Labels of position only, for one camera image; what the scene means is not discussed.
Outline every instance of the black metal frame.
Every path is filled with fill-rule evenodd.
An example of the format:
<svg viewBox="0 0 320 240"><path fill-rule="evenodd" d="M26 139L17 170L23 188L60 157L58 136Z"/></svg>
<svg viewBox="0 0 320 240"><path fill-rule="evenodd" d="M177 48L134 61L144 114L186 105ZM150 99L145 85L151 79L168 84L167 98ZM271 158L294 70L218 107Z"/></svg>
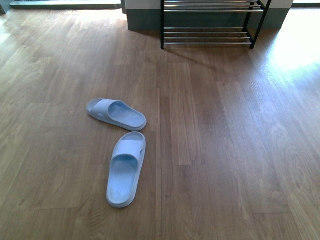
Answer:
<svg viewBox="0 0 320 240"><path fill-rule="evenodd" d="M235 44L235 45L250 45L250 49L255 47L258 36L260 34L261 28L264 24L265 18L267 16L269 7L271 5L272 0L268 0L267 4L264 5L261 0L161 0L161 49L164 49L165 44L178 45L224 45L224 44ZM211 28L194 28L194 27L165 27L165 12L179 12L179 13L246 13L245 21L242 28L238 27L211 27ZM262 17L260 19L258 28L255 32L255 35L252 36L248 30L248 24L251 18L252 13L255 12L263 12ZM169 32L170 30L184 30L184 32ZM197 30L207 30L206 32L199 32ZM222 32L217 32L220 30L224 30L224 34L230 35L234 34L231 37L216 37L217 34L222 34ZM177 34L177 36L173 37L165 37L165 35ZM198 34L204 35L197 37L180 37L182 34ZM187 40L187 41L166 41L165 40ZM188 42L188 40L199 39L198 42ZM209 40L225 40L224 42L217 42ZM229 40L238 39L239 42L232 42Z"/></svg>

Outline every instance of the metal shoe rack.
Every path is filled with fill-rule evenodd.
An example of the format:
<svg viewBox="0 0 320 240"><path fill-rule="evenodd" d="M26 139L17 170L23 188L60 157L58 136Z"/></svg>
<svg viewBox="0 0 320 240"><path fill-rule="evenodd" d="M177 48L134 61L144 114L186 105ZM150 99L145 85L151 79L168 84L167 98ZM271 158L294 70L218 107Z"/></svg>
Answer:
<svg viewBox="0 0 320 240"><path fill-rule="evenodd" d="M261 0L161 0L161 49L165 45L247 45L255 47L272 0L264 5ZM169 13L244 13L243 27L170 27L166 23ZM253 13L262 17L253 35L248 24Z"/></svg>

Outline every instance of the wooden floor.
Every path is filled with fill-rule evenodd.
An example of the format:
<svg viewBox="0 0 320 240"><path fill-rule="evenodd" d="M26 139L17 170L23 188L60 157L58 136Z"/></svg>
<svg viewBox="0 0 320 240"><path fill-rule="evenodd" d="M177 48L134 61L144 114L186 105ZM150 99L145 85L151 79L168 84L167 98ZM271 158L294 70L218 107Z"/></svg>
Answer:
<svg viewBox="0 0 320 240"><path fill-rule="evenodd" d="M293 9L254 50L161 50L120 9L0 16L0 239L320 239L319 22ZM148 120L123 209L106 186L128 131L87 114L97 98Z"/></svg>

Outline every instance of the pair of slippers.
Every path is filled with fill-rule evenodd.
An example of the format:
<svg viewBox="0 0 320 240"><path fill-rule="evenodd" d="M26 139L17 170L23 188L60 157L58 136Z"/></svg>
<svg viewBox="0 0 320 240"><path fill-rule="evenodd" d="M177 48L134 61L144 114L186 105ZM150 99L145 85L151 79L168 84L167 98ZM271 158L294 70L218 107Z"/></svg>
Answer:
<svg viewBox="0 0 320 240"><path fill-rule="evenodd" d="M90 116L132 132L124 135L114 147L106 190L108 203L124 208L135 199L140 172L146 152L146 139L140 132L146 125L146 117L123 101L95 99L86 110Z"/></svg>

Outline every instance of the slide sandal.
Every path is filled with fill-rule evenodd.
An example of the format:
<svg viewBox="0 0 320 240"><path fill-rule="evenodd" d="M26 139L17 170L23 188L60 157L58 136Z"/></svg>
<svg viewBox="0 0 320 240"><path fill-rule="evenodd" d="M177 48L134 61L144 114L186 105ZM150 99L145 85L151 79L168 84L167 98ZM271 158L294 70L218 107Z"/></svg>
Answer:
<svg viewBox="0 0 320 240"><path fill-rule="evenodd" d="M124 208L135 199L146 152L146 139L140 132L129 132L114 147L106 190L108 203Z"/></svg>
<svg viewBox="0 0 320 240"><path fill-rule="evenodd" d="M95 99L87 104L86 111L95 119L129 131L140 131L147 125L142 113L120 100Z"/></svg>

